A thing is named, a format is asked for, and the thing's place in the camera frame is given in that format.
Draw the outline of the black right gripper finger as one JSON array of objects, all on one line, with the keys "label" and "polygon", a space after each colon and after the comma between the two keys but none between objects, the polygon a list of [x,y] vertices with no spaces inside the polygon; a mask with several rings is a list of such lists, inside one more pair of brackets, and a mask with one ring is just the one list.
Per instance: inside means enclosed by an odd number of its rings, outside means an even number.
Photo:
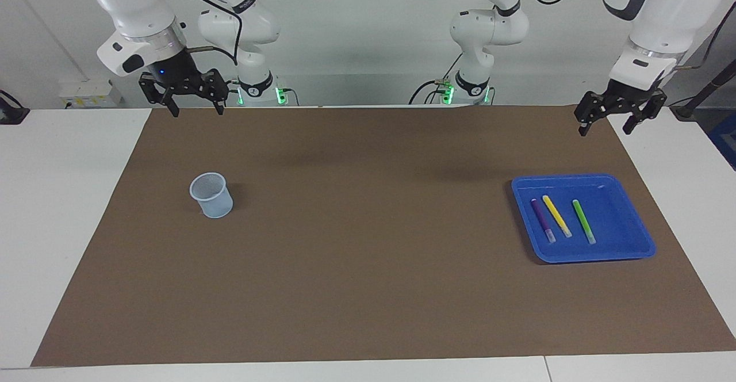
[{"label": "black right gripper finger", "polygon": [[199,96],[212,102],[218,115],[224,113],[226,100],[231,90],[228,81],[217,69],[210,69],[208,72],[200,75]]},{"label": "black right gripper finger", "polygon": [[164,106],[173,117],[179,116],[179,107],[173,100],[174,89],[170,85],[159,82],[152,74],[142,74],[139,86],[149,104]]}]

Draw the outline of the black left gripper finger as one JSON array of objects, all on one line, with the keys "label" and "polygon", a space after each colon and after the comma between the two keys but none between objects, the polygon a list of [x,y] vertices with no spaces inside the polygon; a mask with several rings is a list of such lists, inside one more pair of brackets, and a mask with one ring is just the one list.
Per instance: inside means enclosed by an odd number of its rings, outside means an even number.
[{"label": "black left gripper finger", "polygon": [[648,101],[642,105],[634,105],[631,114],[624,123],[623,133],[630,135],[637,125],[645,120],[651,120],[658,116],[667,101],[667,94],[662,89],[655,89]]},{"label": "black left gripper finger", "polygon": [[586,136],[591,130],[592,124],[597,120],[604,119],[609,114],[611,99],[604,94],[587,91],[574,110],[574,116],[579,124],[580,136]]}]

